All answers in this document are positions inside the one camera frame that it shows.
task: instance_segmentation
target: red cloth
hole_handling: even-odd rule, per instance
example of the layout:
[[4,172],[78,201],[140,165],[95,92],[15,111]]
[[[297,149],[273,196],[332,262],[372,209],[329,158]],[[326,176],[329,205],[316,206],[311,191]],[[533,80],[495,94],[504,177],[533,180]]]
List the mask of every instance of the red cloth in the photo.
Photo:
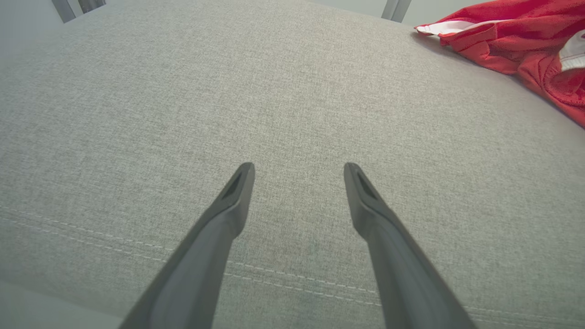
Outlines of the red cloth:
[[[438,33],[441,45],[453,47],[481,66],[516,74],[528,88],[585,128],[585,68],[562,71],[561,59],[568,57],[559,56],[573,36],[585,42],[585,0],[497,0],[463,8],[437,23],[454,20],[505,20],[457,33]],[[569,57],[585,56],[582,51]]]

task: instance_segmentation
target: white floor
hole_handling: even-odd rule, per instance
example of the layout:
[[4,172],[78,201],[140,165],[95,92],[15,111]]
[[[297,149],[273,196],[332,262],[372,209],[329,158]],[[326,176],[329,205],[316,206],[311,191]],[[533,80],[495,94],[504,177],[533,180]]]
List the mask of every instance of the white floor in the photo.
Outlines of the white floor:
[[121,322],[121,318],[0,281],[2,329],[115,329]]

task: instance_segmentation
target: white stitch line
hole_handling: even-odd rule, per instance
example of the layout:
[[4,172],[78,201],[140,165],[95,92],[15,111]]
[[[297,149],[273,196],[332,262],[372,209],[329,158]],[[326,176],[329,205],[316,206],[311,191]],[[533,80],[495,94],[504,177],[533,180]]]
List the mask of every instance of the white stitch line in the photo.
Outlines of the white stitch line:
[[235,264],[235,265],[239,265],[239,266],[244,266],[246,268],[257,269],[257,270],[261,270],[261,271],[264,271],[264,272],[276,273],[276,274],[286,275],[286,276],[292,276],[292,277],[298,277],[299,279],[305,279],[305,280],[310,280],[310,281],[321,282],[321,283],[325,283],[327,285],[332,285],[332,286],[337,286],[337,287],[342,287],[342,288],[348,288],[348,289],[357,289],[357,290],[360,290],[360,291],[363,291],[363,292],[369,292],[369,293],[373,293],[373,294],[378,294],[377,292],[375,292],[373,290],[366,290],[366,289],[358,288],[358,287],[340,285],[340,284],[335,283],[335,282],[328,282],[328,281],[318,280],[318,279],[314,279],[313,277],[307,277],[307,276],[303,276],[303,275],[297,275],[297,274],[292,274],[292,273],[280,272],[280,271],[277,271],[277,270],[269,270],[269,269],[261,268],[261,267],[258,267],[258,266],[253,266],[253,265],[246,264],[246,263],[233,262],[233,261],[228,261],[228,263]]
[[291,290],[298,290],[300,292],[306,292],[306,293],[310,293],[310,294],[315,294],[317,296],[325,296],[325,297],[335,298],[335,299],[339,299],[339,300],[346,300],[346,301],[351,301],[351,302],[354,302],[354,303],[364,304],[364,305],[381,306],[380,304],[371,303],[369,301],[363,301],[363,300],[345,298],[345,297],[341,297],[341,296],[335,296],[334,294],[324,294],[324,293],[314,292],[312,290],[307,290],[307,289],[302,289],[302,288],[297,288],[297,287],[283,286],[283,285],[279,285],[278,283],[272,283],[272,282],[268,282],[268,281],[256,280],[256,279],[252,279],[251,277],[241,276],[241,275],[232,274],[232,273],[224,273],[223,275],[225,275],[225,276],[233,276],[233,277],[237,277],[237,278],[243,279],[243,280],[251,280],[251,281],[257,282],[257,283],[264,283],[265,285],[269,285],[269,286],[276,286],[276,287],[280,287],[280,288],[286,288],[286,289],[291,289]]
[[45,232],[45,233],[51,233],[51,234],[54,234],[54,235],[58,235],[58,236],[60,236],[60,237],[63,237],[63,238],[69,239],[69,240],[73,240],[73,241],[77,241],[77,242],[84,243],[84,244],[86,244],[86,245],[91,245],[91,246],[96,246],[96,247],[98,247],[98,248],[104,248],[104,249],[108,249],[108,250],[113,250],[113,251],[117,251],[117,252],[122,252],[122,253],[125,253],[125,254],[127,254],[127,255],[138,256],[138,257],[142,257],[142,258],[146,258],[146,259],[151,259],[151,260],[153,260],[153,261],[157,261],[157,262],[163,262],[163,263],[165,262],[165,260],[164,260],[164,259],[160,259],[160,258],[154,258],[154,257],[148,257],[148,256],[140,255],[140,254],[138,254],[138,253],[131,253],[131,252],[124,251],[124,250],[121,250],[121,249],[115,249],[115,248],[113,248],[113,247],[110,247],[110,246],[105,246],[105,245],[98,245],[98,244],[95,244],[95,243],[93,243],[93,242],[88,242],[88,241],[84,241],[84,240],[76,239],[76,238],[74,238],[74,237],[70,237],[70,236],[68,236],[68,235],[59,234],[59,233],[57,233],[57,232],[49,231],[48,229],[44,229],[44,228],[40,228],[40,227],[37,227],[37,226],[32,226],[32,225],[24,224],[24,223],[17,222],[17,221],[11,221],[11,220],[7,220],[6,218],[0,218],[0,219],[2,219],[2,220],[5,220],[5,221],[7,221],[7,222],[12,222],[12,223],[14,223],[14,224],[16,224],[16,225],[22,225],[22,226],[26,226],[26,227],[28,227],[28,228],[32,228],[32,229],[35,229],[35,230],[38,230],[38,231],[42,231],[42,232]]
[[569,320],[567,318],[543,317],[543,316],[536,316],[536,315],[533,315],[533,314],[512,313],[512,312],[496,311],[496,310],[489,310],[489,309],[480,309],[479,307],[472,307],[472,306],[465,306],[465,308],[466,309],[470,309],[470,310],[479,310],[479,311],[486,311],[486,312],[495,312],[495,313],[509,314],[511,316],[535,317],[535,318],[544,318],[544,319],[548,319],[548,320],[560,320],[560,321],[566,321],[566,322],[584,323],[583,321]]
[[526,328],[536,328],[536,329],[552,329],[548,327],[534,327],[532,325],[525,325],[525,324],[516,324],[516,323],[509,323],[509,322],[497,322],[497,321],[488,321],[488,320],[481,320],[481,319],[474,319],[475,321],[480,322],[489,322],[489,323],[497,323],[497,324],[505,324],[505,325],[517,325],[519,327],[526,327]]
[[76,225],[73,225],[73,224],[70,224],[70,223],[66,223],[66,222],[52,220],[51,218],[39,216],[39,215],[32,214],[32,213],[27,213],[26,211],[21,211],[21,210],[18,210],[18,209],[8,208],[8,207],[5,207],[3,205],[0,205],[0,208],[4,208],[4,209],[16,211],[18,213],[25,214],[25,215],[29,215],[29,216],[35,216],[35,217],[41,218],[41,219],[46,220],[46,221],[55,222],[55,223],[58,223],[58,224],[61,224],[61,225],[65,225],[65,226],[68,226],[68,227],[72,227],[72,228],[75,228],[75,229],[79,229],[80,231],[84,231],[84,232],[100,234],[100,235],[103,235],[105,237],[112,238],[112,239],[119,239],[119,240],[128,241],[128,242],[132,242],[132,243],[139,244],[139,245],[146,245],[146,246],[149,246],[151,248],[164,249],[164,250],[167,250],[167,251],[174,251],[174,249],[165,248],[163,246],[148,244],[146,242],[137,241],[137,240],[131,240],[131,239],[126,239],[126,238],[122,238],[122,237],[116,237],[116,236],[111,235],[111,234],[107,234],[107,233],[103,233],[103,232],[99,232],[99,231],[94,231],[93,229],[86,229],[86,228],[79,227],[79,226],[76,226]]

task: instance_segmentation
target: gray fabric surface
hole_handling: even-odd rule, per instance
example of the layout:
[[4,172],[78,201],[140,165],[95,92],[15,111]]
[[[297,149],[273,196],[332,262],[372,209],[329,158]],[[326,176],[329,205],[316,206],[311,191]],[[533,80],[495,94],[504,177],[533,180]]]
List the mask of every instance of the gray fabric surface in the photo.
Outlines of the gray fabric surface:
[[4,65],[0,107],[10,282],[122,316],[252,161],[215,327],[380,328],[351,161],[480,328],[585,327],[585,131],[409,27],[128,0]]

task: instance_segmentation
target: red garment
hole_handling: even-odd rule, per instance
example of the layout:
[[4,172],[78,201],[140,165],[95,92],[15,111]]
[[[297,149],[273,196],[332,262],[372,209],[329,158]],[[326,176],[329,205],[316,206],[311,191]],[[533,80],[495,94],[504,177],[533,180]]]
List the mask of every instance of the red garment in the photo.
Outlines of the red garment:
[[585,128],[585,0],[491,1],[416,29],[481,66],[516,74]]

